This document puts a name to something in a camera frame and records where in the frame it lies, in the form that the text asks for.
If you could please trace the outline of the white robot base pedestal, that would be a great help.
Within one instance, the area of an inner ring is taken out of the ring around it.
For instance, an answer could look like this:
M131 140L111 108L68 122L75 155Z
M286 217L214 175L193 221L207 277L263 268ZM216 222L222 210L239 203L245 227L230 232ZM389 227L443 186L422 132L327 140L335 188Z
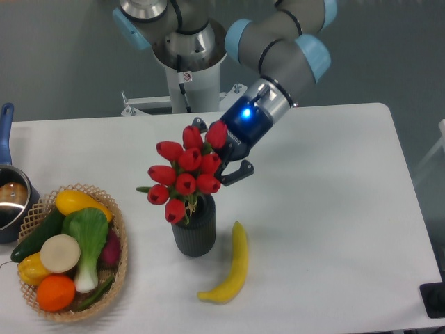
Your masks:
M169 91L168 96L130 99L121 92L122 116L141 116L154 109L170 109L173 113L226 111L248 88L236 83L231 90L220 90L220 66L227 56L226 30L213 19L197 33L172 32L153 45L130 22L125 22L122 30L137 48L152 49L165 70Z

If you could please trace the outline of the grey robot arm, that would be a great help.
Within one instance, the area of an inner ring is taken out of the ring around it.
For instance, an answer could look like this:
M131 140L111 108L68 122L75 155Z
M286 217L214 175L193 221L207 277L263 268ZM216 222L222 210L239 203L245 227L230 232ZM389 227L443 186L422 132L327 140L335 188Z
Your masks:
M222 107L220 64L226 57L259 78L223 111L227 143L216 177L224 185L253 174L250 150L324 75L331 58L316 34L337 15L335 1L276 1L260 23L223 27L208 1L121 1L113 19L136 49L152 49L165 69L175 113Z

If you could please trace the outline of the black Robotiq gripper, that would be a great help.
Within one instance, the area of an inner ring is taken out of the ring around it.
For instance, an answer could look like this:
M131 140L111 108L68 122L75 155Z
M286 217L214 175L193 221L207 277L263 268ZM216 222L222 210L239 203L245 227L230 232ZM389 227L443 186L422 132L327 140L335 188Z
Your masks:
M245 158L251 148L273 126L272 118L261 108L252 106L250 99L240 97L221 117L220 120L227 125L226 144L216 153L221 162L214 177L224 186L241 181L254 174L254 166ZM208 131L207 124L200 117L194 118L191 125L200 133ZM238 170L223 174L228 164L240 161Z

